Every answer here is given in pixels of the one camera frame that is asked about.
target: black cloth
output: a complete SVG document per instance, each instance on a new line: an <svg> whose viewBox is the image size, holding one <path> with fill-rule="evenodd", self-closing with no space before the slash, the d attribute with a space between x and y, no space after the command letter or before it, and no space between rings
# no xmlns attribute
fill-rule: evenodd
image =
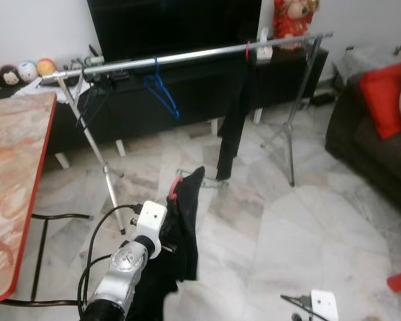
<svg viewBox="0 0 401 321"><path fill-rule="evenodd" d="M199 167L177 184L176 202L167 200L168 213L160 240L176 245L177 250L175 253L162 250L157 258L149 260L135 287L127 321L162 321L164 299L178 290L176 281L196 279L196 212L204 175L205 168Z"/></svg>
<svg viewBox="0 0 401 321"><path fill-rule="evenodd" d="M245 118L256 103L256 92L257 75L254 69L247 65L243 85L232 99L223 125L218 132L222 138L217 163L216 180L218 181L229 179L232 174L233 159L238 154Z"/></svg>
<svg viewBox="0 0 401 321"><path fill-rule="evenodd" d="M12 86L0 88L0 99L12 97L14 93L20 90L23 86Z"/></svg>

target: white wall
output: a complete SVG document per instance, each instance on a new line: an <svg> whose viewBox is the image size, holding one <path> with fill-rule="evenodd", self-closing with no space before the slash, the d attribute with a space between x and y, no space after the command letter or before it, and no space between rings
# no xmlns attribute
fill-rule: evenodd
<svg viewBox="0 0 401 321"><path fill-rule="evenodd" d="M86 0L0 0L0 66L52 58L59 66L99 49Z"/></svg>
<svg viewBox="0 0 401 321"><path fill-rule="evenodd" d="M271 27L272 17L273 0L263 0L259 30ZM334 32L323 41L328 78L349 45L401 44L401 0L321 0L310 32L321 31ZM0 1L0 66L44 57L62 65L86 56L89 43L100 48L86 0Z"/></svg>
<svg viewBox="0 0 401 321"><path fill-rule="evenodd" d="M272 1L263 0L259 29L272 24L272 15L263 11L270 9ZM329 50L323 79L332 77L331 62L340 58L349 45L374 45L392 52L401 44L401 0L320 1L309 32L334 32L333 38L322 42Z"/></svg>

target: red plush toy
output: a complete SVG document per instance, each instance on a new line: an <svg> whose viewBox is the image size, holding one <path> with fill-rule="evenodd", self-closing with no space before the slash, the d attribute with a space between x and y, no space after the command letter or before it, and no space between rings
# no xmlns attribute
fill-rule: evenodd
<svg viewBox="0 0 401 321"><path fill-rule="evenodd" d="M312 22L313 13L318 10L319 0L274 0L273 26L275 38L304 35ZM283 49L301 47L300 43L282 45Z"/></svg>

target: metal clothes rail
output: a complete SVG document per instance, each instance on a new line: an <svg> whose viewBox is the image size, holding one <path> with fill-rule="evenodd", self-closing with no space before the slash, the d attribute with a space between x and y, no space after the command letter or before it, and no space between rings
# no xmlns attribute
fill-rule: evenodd
<svg viewBox="0 0 401 321"><path fill-rule="evenodd" d="M332 32L325 32L325 33L315 33L315 34L311 34L311 35L304 35L304 36L300 36L300 37L273 39L273 40L269 40L266 42L258 41L258 42L249 44L249 49L251 50L251 49L257 49L257 48L261 48L261 47L267 47L267 46L273 46L273 45L283 45L283 44L288 44L288 43L306 43L309 40L313 40L313 45L306 56L306 67L305 67L303 79L300 83L300 86L299 86L299 89L297 92L297 96L293 103L293 106L291 107L288 119L286 122L284 122L282 124L281 130L277 134L275 134L270 140L265 142L265 144L262 144L262 147L265 147L266 144L271 143L271 141L274 140L275 138L277 138L281 133L285 134L285 136L287 138L287 151L288 151L288 153L287 153L287 155L288 155L288 157L287 157L288 179L289 179L289 184L291 186L294 186L293 148L292 148L292 136L291 136L291 133L293 131L293 125L292 125L293 120L294 120L295 114L299 108L301 99L303 97L303 93L305 91L307 81L308 81L310 73L312 71L312 65L313 65L315 58L317 56L317 53L319 51L321 41L323 38L332 37L332 36L333 36ZM220 48L215 48L215 49L207 49L207 50L201 50L201 51L180 53L180 54L171 55L171 56L157 57L157 63L159 63L160 65L174 64L176 62L201 60L203 58L210 58L210 57L215 57L215 56L225 56L228 54L242 53L242 52L245 52L245 50L247 50L247 44L232 45L229 47L220 47ZM118 175L119 177L123 177L124 174L112 169L107 164L107 162L104 160L104 158L102 157L101 152L98 148L98 145L96 144L94 138L92 137L92 135L89 131L89 128L86 127L86 123L85 123L84 119L81 117L80 112L77 108L78 102L79 102L79 97L80 97L80 91L82 88L83 76L84 75L104 74L104 73L110 73L110 72L122 71L122 70L133 70L136 68L145 68L145 67L150 67L150 66L155 66L155 65L156 65L155 59L148 58L148 59L142 59L142 60L105 64L103 66L88 67L88 68L85 68L83 70L83 72L81 69L54 72L50 75L46 75L43 77L43 80L45 80L45 81L56 80L58 82L58 84L60 85L61 89L63 90L65 96L68 99L69 105L74 113L74 116L76 117L76 119L80 119L82 128L85 128L84 134L85 134L93 152L95 153L98 161L103 166L108 190L109 190L110 197L112 199L114 207L118 206L118 203L117 203L116 194L114 192L110 174L115 174L115 175ZM65 84L64 80L68 77L74 77L74 76L79 76L79 81L77 84L75 95L73 97L72 94L70 93L70 91L68 90L68 87ZM123 235L123 234L125 234L125 228L124 228L124 224L122 222L120 213L118 211L116 211L116 217L118 220L120 232Z"/></svg>

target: red cushion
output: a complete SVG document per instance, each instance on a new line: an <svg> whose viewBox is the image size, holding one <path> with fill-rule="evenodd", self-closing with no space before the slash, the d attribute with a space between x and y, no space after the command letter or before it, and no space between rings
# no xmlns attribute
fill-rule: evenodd
<svg viewBox="0 0 401 321"><path fill-rule="evenodd" d="M401 131L401 63L368 72L361 78L360 88L380 138L398 134Z"/></svg>

